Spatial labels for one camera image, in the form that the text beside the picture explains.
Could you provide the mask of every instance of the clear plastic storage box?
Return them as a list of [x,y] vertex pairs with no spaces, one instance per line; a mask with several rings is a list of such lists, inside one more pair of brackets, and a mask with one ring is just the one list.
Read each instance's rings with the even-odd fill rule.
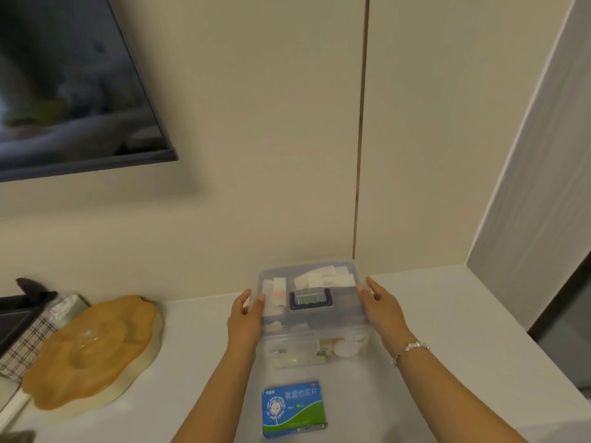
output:
[[361,284],[352,261],[268,269],[260,349],[275,368],[323,364],[365,355],[370,327],[357,296]]

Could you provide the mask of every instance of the silver bracelet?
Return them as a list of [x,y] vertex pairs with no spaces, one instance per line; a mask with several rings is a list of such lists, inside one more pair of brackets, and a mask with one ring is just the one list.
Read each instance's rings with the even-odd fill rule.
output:
[[395,357],[392,358],[392,364],[394,364],[394,366],[397,366],[398,359],[400,359],[400,356],[402,356],[407,351],[414,350],[416,348],[426,348],[427,350],[430,350],[429,345],[427,345],[425,342],[413,342],[411,344],[408,344],[404,348],[404,350],[402,350],[400,353],[398,353]]

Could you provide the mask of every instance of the tv screen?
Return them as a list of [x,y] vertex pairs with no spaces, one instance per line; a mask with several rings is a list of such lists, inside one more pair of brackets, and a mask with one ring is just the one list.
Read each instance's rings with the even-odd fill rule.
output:
[[0,0],[0,181],[176,159],[108,0]]

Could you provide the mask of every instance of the dandelion graphic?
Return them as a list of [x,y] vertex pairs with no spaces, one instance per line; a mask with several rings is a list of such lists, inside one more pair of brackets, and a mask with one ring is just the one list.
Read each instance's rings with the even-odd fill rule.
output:
[[274,396],[267,402],[267,415],[275,420],[275,424],[279,424],[277,420],[281,418],[285,412],[285,400],[281,396]]

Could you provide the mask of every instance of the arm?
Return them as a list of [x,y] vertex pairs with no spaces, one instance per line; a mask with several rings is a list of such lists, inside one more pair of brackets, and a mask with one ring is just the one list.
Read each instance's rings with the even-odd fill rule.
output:
[[[370,277],[367,282],[373,295],[359,286],[359,297],[384,347],[395,357],[417,338],[407,327],[395,297]],[[527,443],[429,350],[419,348],[404,353],[398,368],[438,443]]]
[[227,320],[226,352],[171,443],[234,440],[261,336],[261,313],[265,305],[265,296],[260,295],[247,312],[243,305],[250,294],[251,290],[245,290],[232,305]]

